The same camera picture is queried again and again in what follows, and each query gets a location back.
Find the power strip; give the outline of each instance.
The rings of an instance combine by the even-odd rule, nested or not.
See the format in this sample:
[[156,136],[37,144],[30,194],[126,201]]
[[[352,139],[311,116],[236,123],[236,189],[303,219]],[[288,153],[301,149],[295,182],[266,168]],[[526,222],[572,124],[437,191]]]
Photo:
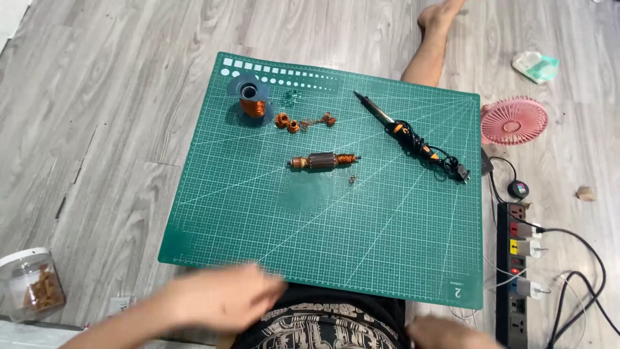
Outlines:
[[[525,206],[512,202],[497,204],[497,268],[518,274],[524,270],[524,256],[516,254],[516,241],[525,240],[517,236],[518,220],[525,220]],[[510,275],[497,273],[497,283],[510,279]],[[528,312],[527,297],[516,292],[516,278],[497,287],[495,297],[495,338],[509,349],[527,349]]]

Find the person's hand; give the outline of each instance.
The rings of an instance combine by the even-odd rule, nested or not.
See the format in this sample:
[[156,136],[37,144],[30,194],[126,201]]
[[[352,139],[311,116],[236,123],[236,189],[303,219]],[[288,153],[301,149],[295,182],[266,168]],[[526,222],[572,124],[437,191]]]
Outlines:
[[200,270],[171,281],[157,296],[177,325],[241,332],[269,311],[286,289],[255,264]]
[[485,332],[434,316],[416,316],[407,334],[415,349],[501,349]]

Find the plastic jar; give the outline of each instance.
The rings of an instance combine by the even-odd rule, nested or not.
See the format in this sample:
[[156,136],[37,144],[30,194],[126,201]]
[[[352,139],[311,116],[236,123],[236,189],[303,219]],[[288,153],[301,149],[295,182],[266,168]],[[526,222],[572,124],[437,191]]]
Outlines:
[[1,258],[0,284],[14,322],[39,319],[65,304],[54,260],[44,247]]

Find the jar lid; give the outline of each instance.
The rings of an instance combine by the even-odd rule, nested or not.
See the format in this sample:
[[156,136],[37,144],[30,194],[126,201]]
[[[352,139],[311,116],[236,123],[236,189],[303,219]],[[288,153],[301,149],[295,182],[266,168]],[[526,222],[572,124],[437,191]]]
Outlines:
[[29,248],[28,250],[15,252],[11,255],[0,258],[0,268],[3,267],[5,264],[8,264],[12,261],[16,261],[20,258],[25,258],[28,256],[34,256],[34,255],[41,255],[43,253],[49,253],[49,252],[50,251],[45,247],[35,247],[35,248]]

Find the human arm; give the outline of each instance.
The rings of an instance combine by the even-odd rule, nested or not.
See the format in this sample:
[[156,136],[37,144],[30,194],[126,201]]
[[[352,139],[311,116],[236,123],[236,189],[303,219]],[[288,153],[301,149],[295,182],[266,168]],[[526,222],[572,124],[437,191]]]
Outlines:
[[485,332],[434,316],[416,317],[407,334],[416,349],[501,349]]
[[247,264],[201,270],[175,279],[152,297],[65,343],[61,349],[133,349],[166,330],[203,326],[240,332],[264,315],[286,284]]

